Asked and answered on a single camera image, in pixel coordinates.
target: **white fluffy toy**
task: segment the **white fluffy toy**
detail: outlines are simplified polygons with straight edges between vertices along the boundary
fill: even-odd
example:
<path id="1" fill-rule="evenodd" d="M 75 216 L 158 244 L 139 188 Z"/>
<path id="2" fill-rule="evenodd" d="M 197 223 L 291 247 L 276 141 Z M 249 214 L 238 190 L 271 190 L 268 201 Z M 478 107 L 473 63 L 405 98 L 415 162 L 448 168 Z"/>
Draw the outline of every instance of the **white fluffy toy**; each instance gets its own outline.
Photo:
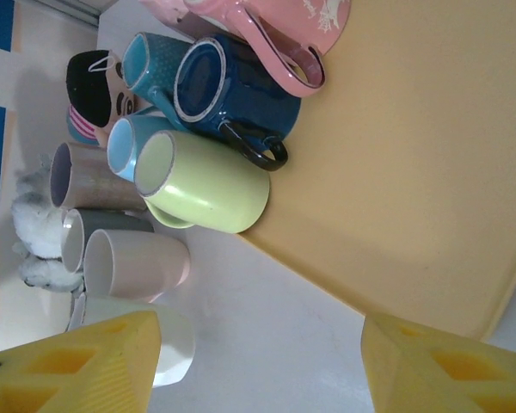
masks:
<path id="1" fill-rule="evenodd" d="M 24 257 L 19 275 L 30 287 L 76 292 L 82 289 L 82 273 L 69 274 L 61 262 L 61 209 L 50 198 L 50 158 L 40 156 L 40 160 L 39 170 L 17 180 L 17 197 L 11 205 L 21 239 L 13 250 Z"/>

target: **light green mug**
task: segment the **light green mug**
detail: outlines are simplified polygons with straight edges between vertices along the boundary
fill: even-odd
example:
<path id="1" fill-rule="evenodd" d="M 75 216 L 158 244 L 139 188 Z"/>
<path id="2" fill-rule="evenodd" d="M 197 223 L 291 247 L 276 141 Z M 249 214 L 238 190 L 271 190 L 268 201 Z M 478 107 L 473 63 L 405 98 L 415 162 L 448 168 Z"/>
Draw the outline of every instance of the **light green mug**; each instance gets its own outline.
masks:
<path id="1" fill-rule="evenodd" d="M 238 233 L 261 216 L 269 175 L 230 147 L 191 133 L 161 131 L 144 145 L 134 183 L 163 225 Z"/>

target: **teal polka dot mug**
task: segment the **teal polka dot mug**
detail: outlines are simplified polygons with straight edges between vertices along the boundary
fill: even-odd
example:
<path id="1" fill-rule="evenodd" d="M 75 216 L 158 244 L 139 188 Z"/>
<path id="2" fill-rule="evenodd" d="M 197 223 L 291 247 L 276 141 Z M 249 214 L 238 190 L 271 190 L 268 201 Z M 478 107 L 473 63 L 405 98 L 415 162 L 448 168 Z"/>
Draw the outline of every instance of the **teal polka dot mug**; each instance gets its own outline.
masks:
<path id="1" fill-rule="evenodd" d="M 175 129 L 187 129 L 172 105 L 174 81 L 186 51 L 185 41 L 141 32 L 136 34 L 122 58 L 124 80 L 135 95 L 153 103 L 172 121 Z"/>

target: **striped fabric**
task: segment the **striped fabric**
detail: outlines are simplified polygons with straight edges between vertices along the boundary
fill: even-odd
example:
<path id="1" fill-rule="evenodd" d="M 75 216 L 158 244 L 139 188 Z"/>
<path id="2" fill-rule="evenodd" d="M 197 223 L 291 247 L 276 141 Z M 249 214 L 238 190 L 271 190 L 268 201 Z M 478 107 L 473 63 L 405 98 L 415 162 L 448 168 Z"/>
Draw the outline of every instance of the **striped fabric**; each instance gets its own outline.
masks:
<path id="1" fill-rule="evenodd" d="M 83 137 L 97 141 L 95 138 L 95 126 L 85 120 L 72 105 L 69 105 L 69 119 L 73 127 Z"/>

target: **gray mug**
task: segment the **gray mug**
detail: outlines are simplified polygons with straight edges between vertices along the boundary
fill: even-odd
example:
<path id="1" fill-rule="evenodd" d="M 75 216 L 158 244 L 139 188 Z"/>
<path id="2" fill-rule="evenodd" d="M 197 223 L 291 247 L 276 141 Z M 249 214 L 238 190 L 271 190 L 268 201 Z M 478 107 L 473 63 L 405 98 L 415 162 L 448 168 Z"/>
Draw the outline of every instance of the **gray mug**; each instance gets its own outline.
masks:
<path id="1" fill-rule="evenodd" d="M 153 225 L 124 213 L 71 209 L 63 220 L 61 258 L 70 273 L 80 271 L 89 237 L 95 230 L 131 230 L 153 232 Z"/>

